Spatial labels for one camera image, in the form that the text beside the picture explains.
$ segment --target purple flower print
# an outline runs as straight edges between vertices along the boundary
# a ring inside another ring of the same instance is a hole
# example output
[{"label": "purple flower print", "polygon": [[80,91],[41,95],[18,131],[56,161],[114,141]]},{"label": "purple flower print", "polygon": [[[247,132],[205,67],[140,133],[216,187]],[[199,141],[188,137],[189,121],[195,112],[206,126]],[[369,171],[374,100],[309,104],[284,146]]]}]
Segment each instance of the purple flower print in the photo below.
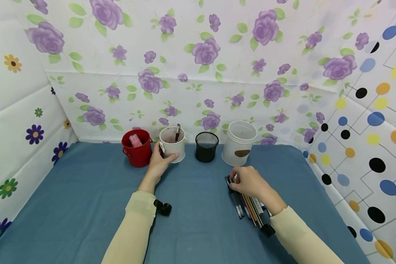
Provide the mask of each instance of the purple flower print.
[{"label": "purple flower print", "polygon": [[240,94],[235,95],[234,97],[232,97],[232,106],[240,106],[243,100],[244,98],[242,95]]},{"label": "purple flower print", "polygon": [[115,30],[123,24],[123,12],[113,0],[89,0],[93,16],[106,27]]},{"label": "purple flower print", "polygon": [[169,120],[167,118],[161,117],[158,119],[162,125],[169,125]]},{"label": "purple flower print", "polygon": [[267,128],[268,131],[273,131],[275,129],[275,126],[273,124],[268,124],[265,126],[265,128]]},{"label": "purple flower print", "polygon": [[261,11],[255,20],[253,35],[261,45],[276,39],[279,33],[279,26],[276,24],[277,14],[274,10]]},{"label": "purple flower print", "polygon": [[109,96],[109,98],[118,98],[118,95],[120,94],[120,90],[111,85],[106,88],[106,93]]},{"label": "purple flower print", "polygon": [[279,80],[274,80],[267,83],[264,88],[264,98],[268,101],[277,102],[280,97],[283,97],[285,89],[281,86]]},{"label": "purple flower print", "polygon": [[290,69],[290,64],[286,63],[279,67],[278,75],[285,74]]},{"label": "purple flower print", "polygon": [[182,83],[186,83],[188,81],[188,76],[185,73],[179,74],[177,78]]},{"label": "purple flower print", "polygon": [[75,97],[78,98],[79,100],[81,100],[84,103],[89,103],[88,96],[83,94],[83,93],[78,92],[78,93],[75,94]]},{"label": "purple flower print", "polygon": [[214,129],[220,123],[220,115],[214,112],[209,112],[206,117],[201,119],[201,126],[204,130]]},{"label": "purple flower print", "polygon": [[260,145],[274,145],[277,142],[277,137],[274,135],[268,135],[260,140]]},{"label": "purple flower print", "polygon": [[323,115],[323,113],[321,113],[321,112],[317,112],[316,114],[315,114],[315,117],[317,117],[317,121],[320,123],[320,124],[322,124],[323,122],[324,122],[324,115]]},{"label": "purple flower print", "polygon": [[322,38],[323,36],[318,31],[316,31],[307,38],[307,44],[305,45],[305,48],[314,48]]},{"label": "purple flower print", "polygon": [[214,102],[213,102],[213,100],[205,99],[205,100],[204,100],[204,104],[205,104],[208,108],[214,108]]},{"label": "purple flower print", "polygon": [[359,33],[359,35],[356,37],[355,43],[357,50],[362,50],[364,46],[368,44],[369,39],[370,37],[368,37],[367,33]]},{"label": "purple flower print", "polygon": [[26,35],[42,53],[59,54],[65,44],[63,34],[45,21],[40,22],[38,28],[28,28]]},{"label": "purple flower print", "polygon": [[177,25],[176,24],[176,19],[171,17],[169,14],[166,14],[162,18],[160,18],[160,26],[161,26],[161,31],[164,34],[173,34],[174,27]]},{"label": "purple flower print", "polygon": [[209,17],[209,21],[210,21],[210,28],[214,32],[217,32],[219,30],[219,26],[221,25],[219,17],[215,14],[212,14]]},{"label": "purple flower print", "polygon": [[217,45],[215,39],[208,38],[204,43],[198,43],[192,49],[192,55],[195,56],[195,63],[208,65],[212,64],[219,55],[220,47]]},{"label": "purple flower print", "polygon": [[343,58],[331,58],[324,64],[323,76],[332,80],[343,80],[352,74],[356,69],[356,61],[353,55],[346,55]]},{"label": "purple flower print", "polygon": [[153,52],[152,50],[150,50],[149,52],[146,52],[144,54],[145,57],[145,63],[151,63],[154,61],[154,59],[156,58],[157,54],[155,52]]},{"label": "purple flower print", "polygon": [[175,117],[177,115],[177,109],[174,106],[169,106],[165,111],[168,117]]},{"label": "purple flower print", "polygon": [[89,122],[92,126],[103,125],[106,122],[106,115],[103,111],[92,106],[88,107],[82,117],[85,122]]},{"label": "purple flower print", "polygon": [[31,3],[34,4],[35,9],[40,11],[43,14],[48,14],[47,3],[44,0],[31,0]]},{"label": "purple flower print", "polygon": [[160,89],[163,88],[163,82],[161,79],[154,76],[154,73],[149,69],[145,69],[138,73],[138,77],[142,89],[144,89],[146,92],[158,94]]},{"label": "purple flower print", "polygon": [[113,48],[111,51],[113,53],[113,58],[117,59],[118,61],[124,61],[126,59],[126,52],[121,45],[118,45],[117,48]]},{"label": "purple flower print", "polygon": [[301,86],[299,87],[301,89],[301,91],[306,91],[309,88],[308,83],[304,82],[303,84],[301,84]]},{"label": "purple flower print", "polygon": [[252,67],[252,69],[255,72],[262,72],[265,65],[267,65],[267,63],[264,61],[264,59],[260,59],[259,61],[254,62],[254,67]]}]

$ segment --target white plastic bucket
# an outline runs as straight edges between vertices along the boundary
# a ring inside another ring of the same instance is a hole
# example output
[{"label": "white plastic bucket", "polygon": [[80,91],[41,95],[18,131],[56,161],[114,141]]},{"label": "white plastic bucket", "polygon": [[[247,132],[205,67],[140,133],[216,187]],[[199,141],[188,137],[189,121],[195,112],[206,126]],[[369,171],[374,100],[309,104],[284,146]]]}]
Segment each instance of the white plastic bucket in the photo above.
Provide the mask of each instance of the white plastic bucket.
[{"label": "white plastic bucket", "polygon": [[248,122],[234,121],[230,123],[227,135],[229,138],[223,147],[223,160],[230,166],[243,166],[257,137],[257,129]]},{"label": "white plastic bucket", "polygon": [[179,153],[179,157],[171,163],[181,162],[185,157],[185,131],[180,129],[178,142],[175,142],[176,126],[169,126],[160,132],[160,141],[164,146],[164,158]]}]

